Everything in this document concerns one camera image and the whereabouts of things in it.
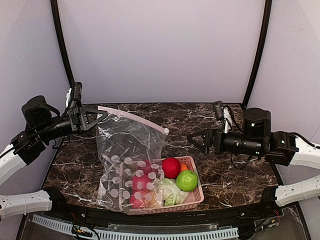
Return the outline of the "green apple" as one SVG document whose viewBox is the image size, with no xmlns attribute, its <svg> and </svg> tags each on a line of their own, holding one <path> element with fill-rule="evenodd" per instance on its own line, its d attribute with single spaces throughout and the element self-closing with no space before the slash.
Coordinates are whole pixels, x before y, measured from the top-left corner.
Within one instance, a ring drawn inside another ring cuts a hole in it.
<svg viewBox="0 0 320 240">
<path fill-rule="evenodd" d="M 191 170 L 184 170 L 176 177 L 177 187 L 184 192 L 192 192 L 198 184 L 198 175 Z"/>
</svg>

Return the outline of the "clear zip top bag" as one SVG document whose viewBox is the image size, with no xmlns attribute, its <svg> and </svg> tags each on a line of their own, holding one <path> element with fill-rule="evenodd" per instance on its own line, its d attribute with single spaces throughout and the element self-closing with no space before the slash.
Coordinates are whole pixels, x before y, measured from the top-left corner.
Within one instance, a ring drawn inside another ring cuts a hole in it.
<svg viewBox="0 0 320 240">
<path fill-rule="evenodd" d="M 161 153 L 169 134 L 143 117 L 99 106 L 96 140 L 103 165 L 96 203 L 128 215 L 164 207 Z"/>
</svg>

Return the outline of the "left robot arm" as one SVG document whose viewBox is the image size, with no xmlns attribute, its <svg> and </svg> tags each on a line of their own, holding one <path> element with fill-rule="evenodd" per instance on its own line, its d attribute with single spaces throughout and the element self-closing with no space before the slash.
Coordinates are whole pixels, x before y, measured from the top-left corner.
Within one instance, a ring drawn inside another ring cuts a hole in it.
<svg viewBox="0 0 320 240">
<path fill-rule="evenodd" d="M 30 99 L 21 108 L 26 120 L 24 131 L 16 135 L 0 154 L 0 182 L 5 183 L 12 175 L 36 160 L 50 141 L 72 134 L 84 133 L 104 120 L 108 113 L 90 109 L 76 99 L 65 116 L 47 104 L 42 95 Z M 56 187 L 32 193 L 1 195 L 0 218 L 50 211 L 57 204 L 66 202 Z"/>
</svg>

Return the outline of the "red apple front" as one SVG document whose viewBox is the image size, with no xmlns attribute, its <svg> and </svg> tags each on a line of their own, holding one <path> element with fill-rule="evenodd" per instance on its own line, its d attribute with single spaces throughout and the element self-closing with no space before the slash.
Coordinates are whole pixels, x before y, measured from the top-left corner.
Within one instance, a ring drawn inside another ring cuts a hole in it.
<svg viewBox="0 0 320 240">
<path fill-rule="evenodd" d="M 134 209 L 147 209 L 149 208 L 150 201 L 152 197 L 151 194 L 147 191 L 134 191 L 130 198 L 129 198 L 129 203 L 130 206 Z"/>
</svg>

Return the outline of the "yellow fruit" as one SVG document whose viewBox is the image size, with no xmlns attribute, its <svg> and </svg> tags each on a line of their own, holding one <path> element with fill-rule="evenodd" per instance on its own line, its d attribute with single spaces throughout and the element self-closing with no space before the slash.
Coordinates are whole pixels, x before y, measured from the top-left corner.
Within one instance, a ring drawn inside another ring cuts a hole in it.
<svg viewBox="0 0 320 240">
<path fill-rule="evenodd" d="M 163 202 L 160 198 L 157 197 L 157 193 L 155 191 L 149 191 L 145 195 L 146 207 L 150 209 L 161 208 L 163 206 Z"/>
</svg>

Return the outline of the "black front rail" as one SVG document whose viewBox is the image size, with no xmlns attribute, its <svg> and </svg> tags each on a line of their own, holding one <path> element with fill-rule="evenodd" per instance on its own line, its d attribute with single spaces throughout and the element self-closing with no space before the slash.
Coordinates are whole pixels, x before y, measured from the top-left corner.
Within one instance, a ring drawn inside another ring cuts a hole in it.
<svg viewBox="0 0 320 240">
<path fill-rule="evenodd" d="M 218 223 L 220 226 L 236 226 L 252 231 L 254 222 L 267 218 L 268 214 L 260 205 L 251 204 L 218 210 L 182 211 L 145 215 L 127 215 L 120 212 L 82 207 L 72 204 L 60 204 L 46 213 L 51 217 L 75 220 L 82 224 L 107 227 L 109 224 L 146 225 L 146 226 L 182 226 L 192 224 Z"/>
</svg>

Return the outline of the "orange fruit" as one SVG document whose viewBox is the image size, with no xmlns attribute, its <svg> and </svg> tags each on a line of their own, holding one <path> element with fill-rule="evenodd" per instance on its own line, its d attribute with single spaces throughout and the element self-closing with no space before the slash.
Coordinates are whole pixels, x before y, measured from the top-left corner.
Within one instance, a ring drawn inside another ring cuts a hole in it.
<svg viewBox="0 0 320 240">
<path fill-rule="evenodd" d="M 185 163 L 181 163 L 180 164 L 180 171 L 183 172 L 183 171 L 187 171 L 188 170 L 188 167 Z"/>
</svg>

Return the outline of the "pale green cabbage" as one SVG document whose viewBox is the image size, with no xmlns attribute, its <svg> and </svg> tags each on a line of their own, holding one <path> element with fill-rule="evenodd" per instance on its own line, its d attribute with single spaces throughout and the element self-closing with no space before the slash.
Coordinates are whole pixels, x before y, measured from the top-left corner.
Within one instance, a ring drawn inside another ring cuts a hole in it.
<svg viewBox="0 0 320 240">
<path fill-rule="evenodd" d="M 189 196 L 189 192 L 180 190 L 176 180 L 170 178 L 157 180 L 154 189 L 150 191 L 157 193 L 157 197 L 162 200 L 162 207 L 180 205 Z"/>
</svg>

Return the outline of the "red fruit back left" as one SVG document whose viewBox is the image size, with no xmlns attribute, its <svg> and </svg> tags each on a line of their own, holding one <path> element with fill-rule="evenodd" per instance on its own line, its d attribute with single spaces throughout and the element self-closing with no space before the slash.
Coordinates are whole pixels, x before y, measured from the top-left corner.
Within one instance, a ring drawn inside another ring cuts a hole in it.
<svg viewBox="0 0 320 240">
<path fill-rule="evenodd" d="M 144 172 L 145 175 L 149 175 L 150 173 L 159 174 L 159 171 L 162 171 L 162 163 L 161 161 L 148 161 L 148 160 L 140 160 L 137 162 L 137 166 L 140 170 Z"/>
</svg>

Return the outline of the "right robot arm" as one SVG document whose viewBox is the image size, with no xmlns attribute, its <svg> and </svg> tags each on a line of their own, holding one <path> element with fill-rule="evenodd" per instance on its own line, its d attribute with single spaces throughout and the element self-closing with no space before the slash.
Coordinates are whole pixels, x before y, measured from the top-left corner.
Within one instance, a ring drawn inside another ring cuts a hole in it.
<svg viewBox="0 0 320 240">
<path fill-rule="evenodd" d="M 264 158 L 266 162 L 282 166 L 320 167 L 320 146 L 308 141 L 296 132 L 271 131 L 271 113 L 261 108 L 248 108 L 243 114 L 241 133 L 233 133 L 224 108 L 215 107 L 215 115 L 224 123 L 224 129 L 205 129 L 187 136 L 188 142 L 202 153 L 214 148 L 216 154 L 230 153 Z M 290 185 L 275 185 L 263 190 L 261 204 L 264 207 L 284 207 L 288 204 L 319 197 L 320 177 Z"/>
</svg>

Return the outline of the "black frame post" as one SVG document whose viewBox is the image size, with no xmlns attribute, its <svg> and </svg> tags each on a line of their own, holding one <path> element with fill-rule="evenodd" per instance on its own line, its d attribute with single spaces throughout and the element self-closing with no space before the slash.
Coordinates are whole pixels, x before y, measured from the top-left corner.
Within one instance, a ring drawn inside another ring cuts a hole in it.
<svg viewBox="0 0 320 240">
<path fill-rule="evenodd" d="M 69 60 L 69 56 L 66 48 L 66 42 L 65 42 L 64 33 L 63 33 L 58 1 L 50 0 L 50 6 L 51 6 L 53 24 L 55 28 L 56 39 L 58 42 L 58 47 L 59 47 L 63 67 L 68 80 L 68 84 L 70 87 L 72 87 L 72 84 L 74 82 L 74 76 L 73 76 L 73 71 L 71 68 L 71 64 L 70 64 L 70 60 Z"/>
<path fill-rule="evenodd" d="M 272 0 L 265 0 L 264 1 L 264 10 L 263 10 L 263 16 L 262 16 L 262 22 L 261 22 L 261 28 L 259 33 L 259 39 L 257 43 L 256 53 L 254 57 L 254 61 L 252 64 L 251 73 L 249 76 L 248 84 L 246 87 L 246 91 L 241 103 L 241 108 L 245 110 L 248 107 L 254 85 L 257 79 L 265 42 L 267 38 L 268 28 L 269 28 L 269 22 L 270 22 L 270 16 L 271 16 L 271 10 L 272 10 Z"/>
</svg>

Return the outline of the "black right frame post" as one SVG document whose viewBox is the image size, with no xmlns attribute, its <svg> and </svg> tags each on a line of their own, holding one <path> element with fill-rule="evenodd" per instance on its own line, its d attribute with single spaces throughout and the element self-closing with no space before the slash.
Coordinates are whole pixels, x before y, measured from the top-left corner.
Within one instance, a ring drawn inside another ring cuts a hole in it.
<svg viewBox="0 0 320 240">
<path fill-rule="evenodd" d="M 254 85 L 257 79 L 265 42 L 267 38 L 268 28 L 269 28 L 269 22 L 270 22 L 270 16 L 271 16 L 271 10 L 272 10 L 272 0 L 265 0 L 264 1 L 264 10 L 263 10 L 263 16 L 262 16 L 262 22 L 261 22 L 261 28 L 259 33 L 259 39 L 257 43 L 256 53 L 254 57 L 254 61 L 252 64 L 251 73 L 249 76 L 248 84 L 246 87 L 246 91 L 241 103 L 241 108 L 245 110 L 248 107 Z"/>
</svg>

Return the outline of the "black left frame post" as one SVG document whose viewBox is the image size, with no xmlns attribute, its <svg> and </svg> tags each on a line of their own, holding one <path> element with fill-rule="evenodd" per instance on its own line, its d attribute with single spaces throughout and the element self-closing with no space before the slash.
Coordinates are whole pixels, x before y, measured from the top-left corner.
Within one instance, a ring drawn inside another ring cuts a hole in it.
<svg viewBox="0 0 320 240">
<path fill-rule="evenodd" d="M 50 6 L 51 6 L 53 24 L 55 28 L 56 39 L 58 42 L 58 47 L 59 47 L 63 67 L 68 80 L 68 84 L 70 87 L 72 87 L 72 84 L 74 82 L 74 76 L 73 76 L 73 71 L 71 68 L 71 64 L 70 64 L 70 60 L 69 60 L 69 56 L 66 48 L 66 42 L 65 42 L 64 33 L 63 33 L 58 1 L 50 0 Z"/>
</svg>

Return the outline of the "red fruit middle left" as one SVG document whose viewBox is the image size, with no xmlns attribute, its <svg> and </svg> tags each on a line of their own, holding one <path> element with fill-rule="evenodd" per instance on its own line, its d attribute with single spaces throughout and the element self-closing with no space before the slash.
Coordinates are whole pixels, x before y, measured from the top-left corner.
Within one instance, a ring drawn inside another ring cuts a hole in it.
<svg viewBox="0 0 320 240">
<path fill-rule="evenodd" d="M 132 191 L 143 191 L 143 192 L 147 192 L 148 188 L 147 185 L 149 183 L 152 183 L 152 180 L 149 179 L 149 177 L 147 175 L 143 175 L 143 176 L 133 176 L 132 177 L 132 187 L 131 190 Z"/>
</svg>

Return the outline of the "red ball fruit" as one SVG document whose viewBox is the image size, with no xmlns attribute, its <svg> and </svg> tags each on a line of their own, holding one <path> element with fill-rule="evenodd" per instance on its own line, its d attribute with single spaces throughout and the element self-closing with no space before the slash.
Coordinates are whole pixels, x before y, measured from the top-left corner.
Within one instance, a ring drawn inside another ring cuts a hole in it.
<svg viewBox="0 0 320 240">
<path fill-rule="evenodd" d="M 164 176 L 175 179 L 181 172 L 181 163 L 174 157 L 168 157 L 162 161 Z"/>
</svg>

